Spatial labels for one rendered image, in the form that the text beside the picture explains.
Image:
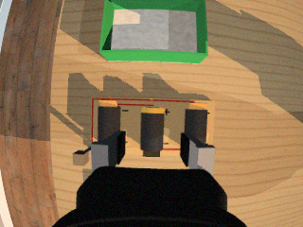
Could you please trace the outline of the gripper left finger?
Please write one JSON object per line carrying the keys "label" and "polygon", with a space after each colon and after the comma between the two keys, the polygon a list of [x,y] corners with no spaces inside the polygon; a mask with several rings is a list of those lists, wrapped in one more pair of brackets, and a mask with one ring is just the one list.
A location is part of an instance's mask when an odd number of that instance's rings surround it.
{"label": "gripper left finger", "polygon": [[102,142],[91,144],[92,173],[100,166],[119,165],[125,155],[126,131],[116,131]]}

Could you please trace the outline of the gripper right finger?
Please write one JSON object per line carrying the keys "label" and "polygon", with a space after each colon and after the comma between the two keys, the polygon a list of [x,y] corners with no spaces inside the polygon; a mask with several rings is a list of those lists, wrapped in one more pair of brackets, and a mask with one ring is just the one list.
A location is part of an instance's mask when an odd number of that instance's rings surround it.
{"label": "gripper right finger", "polygon": [[213,176],[216,148],[189,132],[181,132],[180,157],[189,169],[204,169]]}

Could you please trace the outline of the black cylinder with yellow end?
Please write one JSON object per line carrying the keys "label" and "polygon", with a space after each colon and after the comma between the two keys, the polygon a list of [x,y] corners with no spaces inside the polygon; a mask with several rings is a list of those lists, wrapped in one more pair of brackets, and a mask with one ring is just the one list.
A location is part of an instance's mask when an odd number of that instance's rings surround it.
{"label": "black cylinder with yellow end", "polygon": [[185,132],[206,144],[207,110],[185,109]]}
{"label": "black cylinder with yellow end", "polygon": [[163,150],[165,109],[141,108],[140,149]]}
{"label": "black cylinder with yellow end", "polygon": [[120,131],[120,108],[98,106],[98,141]]}

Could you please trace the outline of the green open-top box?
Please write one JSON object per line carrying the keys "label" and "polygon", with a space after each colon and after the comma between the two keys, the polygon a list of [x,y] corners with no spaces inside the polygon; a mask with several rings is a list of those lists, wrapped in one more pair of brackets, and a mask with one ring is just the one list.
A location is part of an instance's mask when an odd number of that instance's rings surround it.
{"label": "green open-top box", "polygon": [[99,53],[107,61],[199,64],[208,56],[205,0],[105,0]]}

